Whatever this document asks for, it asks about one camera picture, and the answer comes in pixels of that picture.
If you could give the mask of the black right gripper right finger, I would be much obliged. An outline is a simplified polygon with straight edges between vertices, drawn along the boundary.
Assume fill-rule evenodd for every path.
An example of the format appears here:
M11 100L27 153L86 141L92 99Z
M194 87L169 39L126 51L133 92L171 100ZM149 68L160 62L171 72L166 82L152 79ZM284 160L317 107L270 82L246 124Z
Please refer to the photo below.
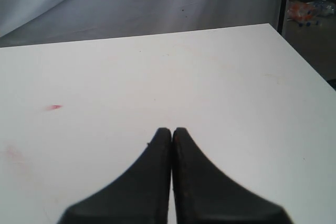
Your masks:
M250 192L220 171L179 127L172 139L177 223L291 223L279 205Z

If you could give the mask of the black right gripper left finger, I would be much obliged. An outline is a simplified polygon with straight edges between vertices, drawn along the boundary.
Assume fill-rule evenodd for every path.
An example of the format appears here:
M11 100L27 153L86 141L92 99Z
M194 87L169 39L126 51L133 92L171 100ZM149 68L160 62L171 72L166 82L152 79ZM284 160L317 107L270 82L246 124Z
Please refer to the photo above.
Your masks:
M115 181L68 207L59 223L167 223L172 136L157 129L139 158Z

